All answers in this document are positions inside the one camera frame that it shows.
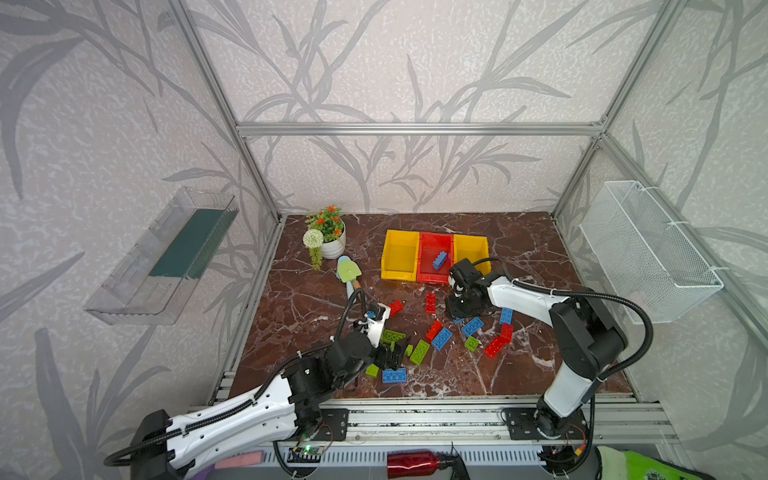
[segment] pink sponge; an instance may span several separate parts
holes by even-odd
[[[216,470],[220,468],[247,467],[248,465],[259,465],[264,461],[264,450],[258,452],[246,453],[237,457],[229,457],[216,462]]]

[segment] blue toy brick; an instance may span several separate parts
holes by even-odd
[[[512,309],[503,308],[502,309],[502,323],[508,323],[508,324],[511,325],[512,324],[512,314],[513,314],[513,312],[514,311]]]
[[[437,334],[435,339],[432,341],[432,346],[435,347],[435,349],[439,352],[442,350],[442,347],[445,346],[446,343],[451,339],[453,336],[453,333],[451,333],[450,330],[444,328],[440,330],[440,333]]]
[[[467,323],[462,327],[462,332],[466,336],[472,336],[474,332],[477,332],[484,326],[482,320],[480,320],[478,317],[475,317],[472,319],[470,323]]]
[[[384,370],[382,379],[384,383],[404,383],[406,380],[406,369]]]
[[[440,270],[440,267],[442,264],[445,263],[445,259],[448,258],[448,254],[446,252],[440,252],[440,254],[435,258],[435,261],[432,262],[432,268],[435,270]]]

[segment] brown marble surface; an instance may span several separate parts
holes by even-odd
[[[407,358],[408,382],[385,385],[381,374],[360,376],[352,393],[337,397],[484,396],[542,394],[554,379],[561,358],[552,329],[515,312],[512,343],[494,358],[483,347],[497,336],[501,310],[483,316],[485,326],[475,334],[481,345],[472,353],[464,347],[458,326],[445,318],[447,285],[382,280],[381,254],[387,230],[462,233],[488,238],[492,257],[505,258],[512,275],[551,288],[575,288],[578,277],[550,217],[527,214],[395,214],[348,215],[346,255],[362,271],[360,283],[378,301],[400,300],[405,309],[387,320],[386,328],[412,336],[416,344],[436,319],[453,332],[441,352],[433,347],[420,366]],[[335,260],[325,260],[321,271],[310,268],[302,245],[304,217],[288,217],[267,285],[248,335],[230,396],[259,386],[272,368],[298,349],[327,342],[346,303],[346,289],[336,278]],[[425,295],[438,297],[437,315],[425,313]],[[359,316],[355,309],[354,316]],[[603,392],[631,392],[623,373],[606,382]]]

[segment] potted plant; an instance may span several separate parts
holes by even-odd
[[[304,246],[310,251],[312,268],[320,270],[323,258],[341,257],[346,247],[346,227],[341,220],[341,209],[331,205],[316,214],[306,216],[307,231]]]

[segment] toy brick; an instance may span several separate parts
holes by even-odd
[[[413,353],[411,353],[411,362],[414,362],[416,365],[421,365],[424,361],[424,357],[427,356],[428,351],[429,344],[424,340],[419,340],[419,344],[413,349]]]
[[[444,328],[440,330],[440,333],[438,333],[435,339],[432,341],[432,346],[434,346],[435,349],[437,349],[437,351],[439,352],[440,350],[442,350],[442,347],[444,347],[445,344],[448,343],[448,341],[451,339],[452,336],[453,336],[453,333],[451,333],[450,330]]]
[[[512,314],[513,310],[509,308],[503,308],[502,309],[502,325],[504,323],[512,324]]]
[[[502,325],[502,339],[505,343],[509,344],[512,343],[512,332],[515,331],[515,328],[510,325],[509,323],[505,323]]]
[[[382,380],[384,383],[403,383],[406,380],[406,369],[384,370]]]
[[[389,312],[389,317],[392,318],[393,316],[402,312],[402,308],[403,308],[402,302],[400,302],[400,300],[397,300],[396,302],[389,305],[389,308],[391,309],[391,312]]]
[[[477,332],[484,326],[482,320],[480,320],[478,317],[475,317],[472,319],[470,323],[467,323],[462,327],[462,332],[465,336],[472,336],[474,332]]]
[[[474,352],[478,348],[478,345],[480,345],[480,342],[474,336],[467,338],[467,341],[464,343],[464,346],[467,347],[467,350],[470,352]]]
[[[394,343],[398,342],[406,337],[405,333],[393,332],[392,330],[384,330],[382,332],[382,342]]]
[[[437,312],[437,296],[434,293],[427,293],[426,312],[434,315]]]
[[[440,270],[440,267],[442,264],[445,263],[445,260],[448,258],[448,254],[446,252],[440,252],[440,254],[435,258],[435,261],[432,262],[432,268],[435,270]]]
[[[438,333],[440,333],[440,329],[442,328],[442,322],[440,320],[435,320],[435,322],[432,324],[432,327],[429,329],[427,334],[425,335],[427,337],[427,340],[430,342],[435,339]]]
[[[371,364],[371,365],[370,365],[370,366],[369,366],[369,367],[366,369],[366,375],[370,375],[370,376],[372,376],[373,378],[376,378],[376,376],[377,376],[378,374],[379,374],[379,367],[378,367],[378,366],[375,366],[375,365]]]
[[[488,346],[485,347],[485,351],[483,352],[485,356],[487,356],[489,359],[492,359],[496,356],[496,354],[499,352],[499,350],[502,349],[502,347],[506,345],[504,343],[504,340],[497,336],[496,338],[491,341],[491,343],[488,344]]]

